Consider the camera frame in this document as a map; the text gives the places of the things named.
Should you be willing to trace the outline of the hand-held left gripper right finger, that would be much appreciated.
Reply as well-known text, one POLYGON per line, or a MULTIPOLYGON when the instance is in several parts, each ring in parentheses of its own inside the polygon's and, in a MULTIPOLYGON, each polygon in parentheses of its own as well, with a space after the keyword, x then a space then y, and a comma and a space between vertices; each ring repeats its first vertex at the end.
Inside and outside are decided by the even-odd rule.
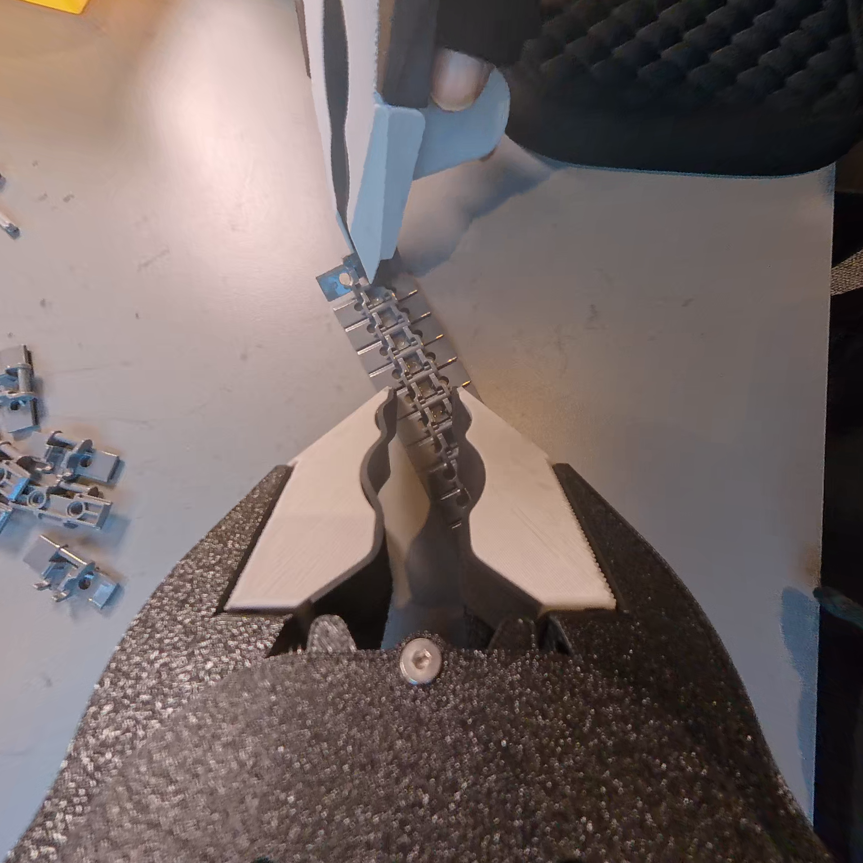
POLYGON ((478 398, 455 394, 468 503, 461 590, 474 614, 614 610, 617 599, 545 451, 478 398))

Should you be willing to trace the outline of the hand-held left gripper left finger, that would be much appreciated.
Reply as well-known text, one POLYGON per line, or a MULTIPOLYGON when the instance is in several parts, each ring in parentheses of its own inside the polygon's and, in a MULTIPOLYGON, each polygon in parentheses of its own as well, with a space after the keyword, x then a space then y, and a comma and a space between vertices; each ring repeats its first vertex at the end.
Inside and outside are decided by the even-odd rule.
POLYGON ((293 459, 290 476, 225 603, 228 613, 294 612, 381 550, 396 395, 373 395, 293 459))

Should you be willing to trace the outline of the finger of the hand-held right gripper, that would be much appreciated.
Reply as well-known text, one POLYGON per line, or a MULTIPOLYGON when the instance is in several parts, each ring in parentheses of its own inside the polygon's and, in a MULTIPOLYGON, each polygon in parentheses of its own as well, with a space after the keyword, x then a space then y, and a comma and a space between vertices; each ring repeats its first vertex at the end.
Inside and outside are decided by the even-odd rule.
POLYGON ((349 249, 355 251, 348 219, 351 190, 346 142, 349 51, 343 2, 305 1, 295 5, 332 207, 349 249))
POLYGON ((394 257, 426 129, 426 2, 340 2, 344 227, 373 281, 394 257))

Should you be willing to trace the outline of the grey plastic track link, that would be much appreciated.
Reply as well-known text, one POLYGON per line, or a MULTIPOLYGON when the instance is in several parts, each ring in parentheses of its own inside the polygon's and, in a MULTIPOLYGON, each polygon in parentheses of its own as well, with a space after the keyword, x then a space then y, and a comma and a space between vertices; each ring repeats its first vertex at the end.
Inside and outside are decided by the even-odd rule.
POLYGON ((343 257, 342 262, 318 275, 317 282, 327 301, 331 302, 339 298, 351 295, 355 289, 365 289, 366 286, 393 286, 394 280, 403 270, 403 260, 396 252, 395 255, 382 261, 374 275, 368 277, 362 265, 359 254, 353 252, 343 257))

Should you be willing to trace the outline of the pile of grey track links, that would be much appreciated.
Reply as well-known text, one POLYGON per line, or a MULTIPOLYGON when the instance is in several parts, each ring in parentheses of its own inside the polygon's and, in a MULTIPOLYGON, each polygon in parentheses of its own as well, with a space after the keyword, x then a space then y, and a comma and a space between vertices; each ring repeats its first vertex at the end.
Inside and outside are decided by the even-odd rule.
MULTIPOLYGON (((53 527, 103 529, 113 504, 102 490, 114 483, 121 459, 92 439, 40 432, 40 394, 25 344, 1 351, 1 421, 2 528, 29 513, 53 527)), ((45 534, 24 562, 38 576, 35 589, 58 603, 80 596, 103 610, 120 587, 95 561, 45 534)))

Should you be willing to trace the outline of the grey desk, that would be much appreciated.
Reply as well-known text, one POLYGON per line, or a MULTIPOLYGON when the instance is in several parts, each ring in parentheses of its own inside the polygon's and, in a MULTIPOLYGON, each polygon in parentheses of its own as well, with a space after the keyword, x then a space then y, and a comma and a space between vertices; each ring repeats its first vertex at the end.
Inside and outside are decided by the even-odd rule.
MULTIPOLYGON (((124 458, 109 612, 2 534, 2 855, 175 563, 372 393, 316 276, 327 205, 292 2, 2 2, 2 345, 45 426, 124 458)), ((830 169, 567 167, 504 141, 418 182, 400 251, 480 397, 570 463, 702 604, 811 813, 830 169)))

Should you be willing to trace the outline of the person's right hand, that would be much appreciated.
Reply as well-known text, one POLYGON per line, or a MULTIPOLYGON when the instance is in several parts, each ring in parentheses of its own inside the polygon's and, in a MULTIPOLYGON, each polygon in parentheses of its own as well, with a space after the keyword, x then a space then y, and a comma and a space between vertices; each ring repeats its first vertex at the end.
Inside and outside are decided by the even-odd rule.
POLYGON ((480 97, 494 66, 451 49, 437 49, 431 74, 431 100, 442 111, 468 109, 480 97))

